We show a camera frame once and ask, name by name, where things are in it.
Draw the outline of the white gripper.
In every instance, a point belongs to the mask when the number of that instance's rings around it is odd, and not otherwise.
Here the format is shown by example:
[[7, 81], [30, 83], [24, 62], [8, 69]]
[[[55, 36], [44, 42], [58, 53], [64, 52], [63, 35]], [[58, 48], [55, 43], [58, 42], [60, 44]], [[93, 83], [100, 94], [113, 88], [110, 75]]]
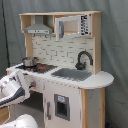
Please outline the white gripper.
[[0, 79], [0, 108], [23, 102], [30, 97], [23, 73], [18, 70]]

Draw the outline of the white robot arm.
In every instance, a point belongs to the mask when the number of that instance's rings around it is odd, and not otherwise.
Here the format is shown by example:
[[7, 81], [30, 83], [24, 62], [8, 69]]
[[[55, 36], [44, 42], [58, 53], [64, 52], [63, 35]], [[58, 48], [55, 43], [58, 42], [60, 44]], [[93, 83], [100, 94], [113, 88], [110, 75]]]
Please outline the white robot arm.
[[[0, 108], [21, 103], [30, 97], [23, 73], [18, 70], [0, 79]], [[0, 128], [38, 128], [35, 119], [28, 114], [0, 125]]]

